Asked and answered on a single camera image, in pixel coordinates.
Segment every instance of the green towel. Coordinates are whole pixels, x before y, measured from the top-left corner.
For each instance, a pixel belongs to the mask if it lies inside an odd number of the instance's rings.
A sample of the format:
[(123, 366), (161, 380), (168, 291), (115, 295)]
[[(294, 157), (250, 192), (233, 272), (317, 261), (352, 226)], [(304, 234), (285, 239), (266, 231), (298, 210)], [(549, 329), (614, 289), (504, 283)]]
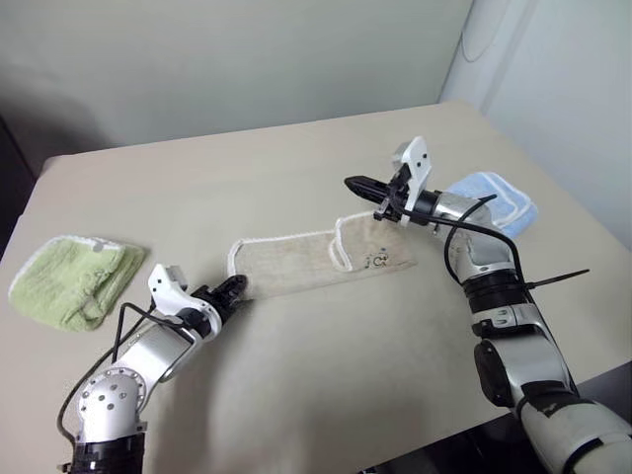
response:
[(99, 238), (55, 237), (24, 264), (9, 300), (23, 315), (66, 331), (97, 328), (145, 257)]

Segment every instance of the black cable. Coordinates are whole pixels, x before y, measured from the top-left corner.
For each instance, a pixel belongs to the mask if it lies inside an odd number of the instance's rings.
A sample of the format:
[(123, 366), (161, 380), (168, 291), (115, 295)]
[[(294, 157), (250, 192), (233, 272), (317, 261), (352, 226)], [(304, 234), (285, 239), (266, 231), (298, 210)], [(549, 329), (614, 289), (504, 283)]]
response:
[[(143, 319), (144, 318), (140, 318), (138, 321), (136, 321), (136, 323), (131, 327), (131, 329), (127, 331), (125, 335), (120, 339), (121, 343), (124, 343), (127, 339), (129, 339), (129, 337), (138, 329)], [(97, 370), (97, 368), (99, 368), (99, 366), (110, 356), (113, 349), (114, 347), (110, 348), (106, 353), (101, 355), (101, 357), (99, 357), (99, 359), (92, 365), (92, 367), (90, 367), (88, 371), (86, 371), (86, 373), (84, 373), (81, 376), (81, 378), (77, 380), (75, 385), (72, 387), (72, 389), (66, 396), (66, 399), (61, 404), (61, 407), (59, 408), (59, 413), (57, 413), (57, 430), (63, 437), (65, 437), (66, 439), (68, 439), (68, 441), (70, 441), (70, 444), (72, 444), (73, 449), (75, 446), (75, 437), (63, 425), (63, 416), (65, 415), (66, 410), (68, 409), (68, 405), (70, 404), (72, 397), (75, 396), (79, 388), (81, 388), (81, 385), (85, 383), (85, 381), (90, 377), (90, 375), (92, 375), (94, 371)]]
[[(463, 222), (470, 215), (476, 212), (481, 206), (483, 206), (486, 202), (489, 202), (490, 200), (495, 199), (496, 197), (497, 197), (496, 195), (481, 197), (478, 200), (478, 202), (476, 202), (474, 205), (469, 207), (465, 212), (463, 212), (463, 215), (461, 215), (456, 222)], [(452, 238), (454, 237), (454, 234), (456, 234), (457, 230), (458, 230), (457, 227), (452, 227), (450, 231), (447, 233), (447, 237), (445, 238), (445, 244), (443, 245), (443, 262), (445, 263), (445, 268), (447, 269), (447, 272), (450, 274), (452, 279), (456, 281), (457, 283), (461, 284), (461, 282), (458, 280), (458, 276), (456, 275), (456, 273), (454, 272), (454, 269), (452, 268), (452, 265), (450, 264), (450, 259), (449, 259), (450, 242), (452, 241)]]
[(545, 284), (557, 283), (558, 281), (562, 281), (564, 279), (568, 279), (568, 278), (572, 278), (572, 277), (577, 277), (579, 275), (587, 274), (589, 271), (590, 271), (590, 269), (583, 269), (583, 270), (579, 270), (577, 272), (570, 272), (569, 274), (563, 274), (563, 275), (553, 276), (552, 278), (542, 279), (540, 281), (532, 281), (530, 283), (526, 283), (525, 284), (525, 288), (526, 289), (534, 289), (534, 288), (537, 288), (538, 286), (543, 286)]
[[(138, 319), (138, 321), (136, 321), (134, 323), (134, 325), (129, 329), (129, 331), (127, 331), (123, 336), (121, 336), (120, 333), (122, 332), (122, 324), (123, 324), (124, 312), (125, 312), (126, 308), (131, 308), (134, 311), (136, 311), (140, 315), (140, 318)], [(81, 388), (81, 386), (85, 383), (85, 381), (99, 368), (99, 366), (110, 355), (113, 355), (113, 363), (117, 360), (117, 355), (118, 355), (118, 351), (119, 351), (120, 345), (123, 344), (125, 341), (127, 341), (129, 339), (129, 337), (134, 332), (136, 332), (136, 330), (138, 329), (140, 324), (145, 319), (148, 319), (150, 321), (153, 321), (153, 322), (155, 322), (157, 324), (160, 324), (160, 325), (163, 325), (163, 326), (168, 326), (168, 327), (173, 328), (173, 329), (180, 329), (180, 328), (186, 327), (185, 325), (177, 324), (177, 323), (174, 323), (172, 321), (168, 321), (168, 320), (157, 318), (156, 316), (153, 316), (150, 313), (155, 308), (156, 308), (156, 305), (155, 305), (153, 299), (151, 300), (151, 304), (149, 305), (149, 308), (147, 309), (147, 311), (139, 308), (138, 306), (136, 306), (133, 303), (128, 303), (128, 302), (124, 303), (124, 304), (122, 304), (120, 306), (120, 311), (118, 313), (117, 334), (116, 334), (115, 342), (114, 342), (113, 346), (109, 350), (107, 350), (103, 355), (101, 355), (101, 357), (99, 357), (99, 359), (97, 359), (97, 361), (86, 371), (86, 373), (84, 373), (81, 376), (81, 378), (79, 380), (77, 380), (77, 382), (72, 387), (72, 389), (70, 390), (70, 392), (66, 396), (65, 400), (61, 404), (61, 407), (59, 408), (59, 412), (57, 413), (57, 430), (59, 431), (59, 433), (63, 437), (68, 439), (70, 444), (72, 444), (73, 449), (74, 449), (74, 445), (75, 445), (75, 438), (72, 435), (72, 433), (63, 425), (63, 417), (64, 417), (64, 415), (66, 413), (66, 410), (68, 409), (68, 405), (70, 404), (70, 401), (75, 396), (77, 391)]]
[(178, 324), (178, 323), (174, 323), (173, 321), (169, 321), (167, 319), (162, 319), (162, 318), (157, 318), (156, 316), (152, 316), (150, 312), (153, 311), (153, 309), (155, 308), (155, 303), (153, 299), (151, 300), (151, 305), (148, 311), (145, 311), (139, 308), (133, 303), (129, 303), (129, 302), (123, 303), (120, 306), (120, 310), (118, 312), (117, 334), (115, 335), (115, 343), (112, 347), (112, 363), (115, 363), (117, 361), (117, 358), (119, 357), (119, 347), (120, 347), (120, 342), (121, 342), (120, 333), (122, 332), (122, 324), (123, 324), (123, 320), (125, 319), (125, 309), (127, 308), (133, 309), (136, 313), (138, 313), (140, 315), (141, 321), (146, 318), (149, 321), (153, 321), (154, 323), (160, 324), (161, 326), (167, 326), (168, 328), (172, 328), (172, 329), (182, 329), (182, 328), (187, 327), (184, 324)]
[(416, 217), (418, 219), (423, 219), (428, 222), (433, 222), (435, 224), (448, 225), (450, 227), (457, 227), (459, 229), (471, 230), (473, 232), (478, 232), (480, 234), (489, 235), (490, 237), (496, 237), (497, 239), (503, 241), (512, 251), (513, 257), (513, 266), (515, 267), (515, 275), (517, 277), (518, 282), (524, 284), (524, 275), (522, 274), (522, 265), (520, 264), (520, 255), (517, 251), (517, 246), (514, 241), (510, 239), (505, 234), (501, 232), (497, 232), (492, 229), (488, 229), (487, 227), (483, 227), (481, 225), (470, 224), (468, 222), (458, 222), (456, 220), (444, 219), (442, 217), (435, 217), (430, 214), (426, 214), (423, 212), (416, 212), (414, 210), (406, 210), (401, 205), (399, 205), (396, 201), (397, 197), (395, 196), (396, 190), (394, 187), (390, 188), (389, 191), (389, 200), (391, 206), (400, 214), (408, 215), (409, 217)]

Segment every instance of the beige tabletop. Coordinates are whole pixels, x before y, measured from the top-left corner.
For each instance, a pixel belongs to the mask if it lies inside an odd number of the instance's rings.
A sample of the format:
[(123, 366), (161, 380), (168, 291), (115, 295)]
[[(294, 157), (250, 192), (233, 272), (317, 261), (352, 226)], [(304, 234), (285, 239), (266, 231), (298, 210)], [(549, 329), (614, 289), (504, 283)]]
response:
[[(6, 289), (59, 234), (150, 249), (122, 296), (146, 304), (160, 262), (192, 287), (225, 277), (241, 237), (332, 228), (370, 208), (343, 178), (386, 180), (400, 142), (423, 135), (432, 189), (495, 171), (532, 196), (517, 238), (529, 279), (590, 268), (534, 296), (578, 382), (632, 358), (630, 254), (542, 170), (459, 103), (62, 156), (49, 160), (0, 265), (0, 470), (69, 460), (54, 427), (67, 390), (112, 341), (18, 315)], [(176, 379), (157, 388), (145, 472), (355, 472), (498, 417), (476, 374), (470, 314), (440, 245), (410, 229), (402, 272), (248, 304)]]

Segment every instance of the cloth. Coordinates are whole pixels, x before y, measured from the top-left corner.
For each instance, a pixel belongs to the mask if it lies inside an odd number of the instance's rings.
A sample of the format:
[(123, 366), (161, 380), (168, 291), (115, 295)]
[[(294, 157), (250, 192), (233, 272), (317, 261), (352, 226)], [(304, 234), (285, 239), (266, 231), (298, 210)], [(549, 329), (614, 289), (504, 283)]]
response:
[(401, 232), (363, 212), (341, 217), (333, 230), (241, 239), (228, 253), (228, 273), (248, 277), (244, 299), (376, 277), (416, 263)]
[(537, 218), (537, 207), (531, 198), (496, 173), (473, 173), (446, 191), (467, 198), (497, 195), (486, 205), (490, 208), (494, 225), (511, 238), (520, 234)]
[(98, 238), (60, 236), (22, 266), (9, 301), (25, 316), (57, 329), (97, 328), (134, 276), (145, 251)]

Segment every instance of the beige towel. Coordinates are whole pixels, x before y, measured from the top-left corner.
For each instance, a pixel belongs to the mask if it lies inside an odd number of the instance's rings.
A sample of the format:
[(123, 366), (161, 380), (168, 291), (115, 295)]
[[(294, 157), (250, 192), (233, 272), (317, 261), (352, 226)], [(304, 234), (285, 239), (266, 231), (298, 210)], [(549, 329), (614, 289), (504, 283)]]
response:
[(375, 277), (416, 263), (401, 232), (363, 212), (341, 217), (333, 230), (241, 239), (228, 254), (228, 273), (248, 277), (244, 299)]

